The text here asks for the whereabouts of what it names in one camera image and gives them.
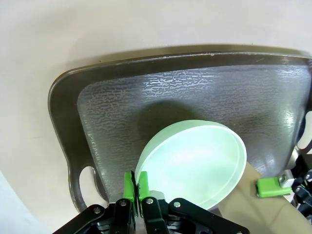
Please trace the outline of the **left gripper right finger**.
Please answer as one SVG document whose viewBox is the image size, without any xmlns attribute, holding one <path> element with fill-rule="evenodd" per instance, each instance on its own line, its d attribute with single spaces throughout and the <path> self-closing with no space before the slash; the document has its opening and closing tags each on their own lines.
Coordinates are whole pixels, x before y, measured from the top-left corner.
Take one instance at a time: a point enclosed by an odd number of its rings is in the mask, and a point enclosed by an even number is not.
<svg viewBox="0 0 312 234">
<path fill-rule="evenodd" d="M 140 215 L 148 234 L 249 234 L 239 224 L 217 216 L 183 198 L 171 202 L 151 195 L 146 172 L 137 184 Z"/>
</svg>

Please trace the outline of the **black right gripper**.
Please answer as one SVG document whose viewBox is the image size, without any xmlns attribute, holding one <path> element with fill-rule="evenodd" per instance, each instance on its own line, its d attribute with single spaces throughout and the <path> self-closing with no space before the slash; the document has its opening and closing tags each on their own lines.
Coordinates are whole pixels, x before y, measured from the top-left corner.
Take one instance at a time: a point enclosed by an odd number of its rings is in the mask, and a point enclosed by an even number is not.
<svg viewBox="0 0 312 234">
<path fill-rule="evenodd" d="M 282 174 L 260 178 L 256 181 L 260 198 L 290 195 L 292 190 L 298 202 L 297 209 L 303 215 L 312 214 L 312 155 L 300 155 L 291 169 L 292 176 Z"/>
</svg>

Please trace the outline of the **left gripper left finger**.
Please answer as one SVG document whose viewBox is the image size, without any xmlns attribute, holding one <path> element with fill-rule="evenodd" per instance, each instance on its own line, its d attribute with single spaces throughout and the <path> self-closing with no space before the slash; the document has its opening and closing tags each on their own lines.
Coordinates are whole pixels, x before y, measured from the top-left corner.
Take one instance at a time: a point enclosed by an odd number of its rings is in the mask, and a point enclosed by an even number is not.
<svg viewBox="0 0 312 234">
<path fill-rule="evenodd" d="M 98 204 L 89 206 L 60 227 L 56 234 L 131 234 L 135 232 L 136 183 L 134 172 L 124 176 L 122 197 L 107 208 Z"/>
</svg>

